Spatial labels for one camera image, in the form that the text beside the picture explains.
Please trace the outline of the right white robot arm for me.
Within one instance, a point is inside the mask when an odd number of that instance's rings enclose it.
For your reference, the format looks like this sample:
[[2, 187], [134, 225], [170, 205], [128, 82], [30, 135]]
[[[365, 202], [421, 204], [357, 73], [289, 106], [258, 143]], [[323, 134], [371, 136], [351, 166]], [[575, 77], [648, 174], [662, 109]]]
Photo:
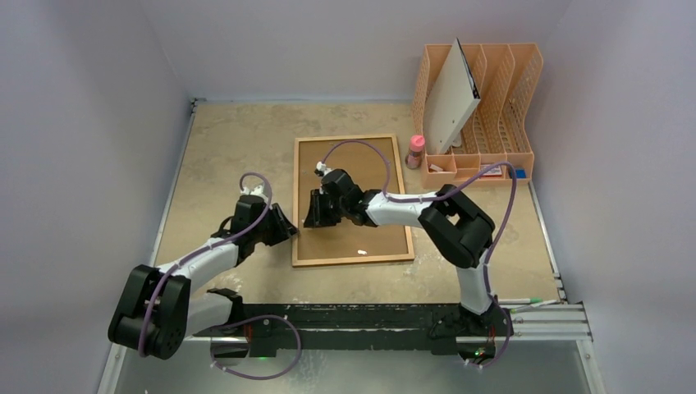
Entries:
[[493, 244], [493, 220], [456, 186], [421, 195], [362, 190], [343, 169], [320, 165], [320, 187], [310, 192], [305, 228], [334, 227], [343, 219], [356, 226], [406, 226], [424, 230], [443, 258], [456, 267], [460, 321], [470, 333], [492, 325], [493, 296], [484, 261]]

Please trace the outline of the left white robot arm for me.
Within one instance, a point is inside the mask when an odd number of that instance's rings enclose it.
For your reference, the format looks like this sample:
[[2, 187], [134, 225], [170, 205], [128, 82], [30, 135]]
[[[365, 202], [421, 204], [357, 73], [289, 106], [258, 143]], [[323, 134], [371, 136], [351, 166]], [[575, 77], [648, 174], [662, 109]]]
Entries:
[[195, 291], [220, 273], [243, 263], [256, 245], [274, 246], [298, 229], [262, 196], [242, 195], [233, 215], [197, 250], [170, 263], [139, 265], [129, 274], [108, 327], [108, 340], [160, 360], [171, 358], [186, 337], [216, 328], [233, 336], [245, 324], [236, 291], [212, 289], [200, 300]]

